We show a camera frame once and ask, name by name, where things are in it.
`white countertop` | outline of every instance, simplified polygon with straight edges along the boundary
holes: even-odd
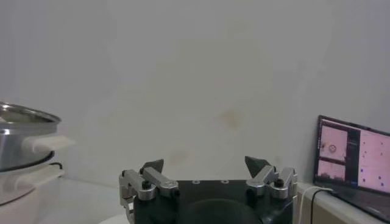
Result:
[[[299,183],[298,191],[302,193],[306,188],[313,186],[309,183]],[[309,190],[305,197],[311,200],[315,189]],[[348,224],[384,224],[384,222],[373,216],[366,214],[362,210],[353,207],[352,205],[330,195],[327,192],[320,192],[316,194],[316,204],[332,213],[337,218]]]
[[[51,192],[43,197],[38,224],[99,224],[124,214],[117,188],[66,178],[49,185],[42,189]]]
[[[299,192],[310,186],[312,184],[299,183]],[[110,217],[124,215],[117,188],[59,178],[41,191],[45,194],[38,224],[99,224]],[[309,199],[314,191],[307,193]],[[317,194],[316,203],[346,223],[383,224],[326,192]]]

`laptop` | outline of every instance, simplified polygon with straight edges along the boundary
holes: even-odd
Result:
[[[319,116],[314,184],[390,223],[390,134]]]

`laptop lid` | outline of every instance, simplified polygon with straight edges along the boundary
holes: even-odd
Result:
[[[390,134],[319,116],[314,182],[390,195]]]

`cable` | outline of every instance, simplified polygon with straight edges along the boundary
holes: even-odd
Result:
[[[60,167],[60,170],[63,170],[62,163],[49,163],[49,165],[57,165]]]
[[[298,224],[302,223],[302,209],[303,209],[303,201],[305,200],[305,194],[309,190],[311,190],[311,189],[320,189],[320,190],[323,190],[323,191],[333,191],[332,189],[326,188],[326,187],[311,186],[311,187],[306,188],[306,190],[303,191],[302,196],[300,198],[299,214],[298,214]]]
[[[318,190],[316,191],[313,196],[311,197],[311,206],[310,206],[310,210],[311,210],[311,214],[310,214],[310,224],[313,224],[313,213],[314,213],[314,199],[316,198],[316,194],[317,193],[320,193],[320,192],[323,192],[325,190]]]

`pot handle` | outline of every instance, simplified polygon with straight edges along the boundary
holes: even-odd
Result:
[[[47,165],[44,168],[38,169],[31,173],[18,176],[15,181],[15,189],[19,186],[30,185],[33,187],[40,187],[62,175],[65,174],[65,171],[60,169],[56,165]]]
[[[23,150],[34,153],[51,152],[74,145],[76,142],[62,135],[43,135],[27,137],[22,142]]]

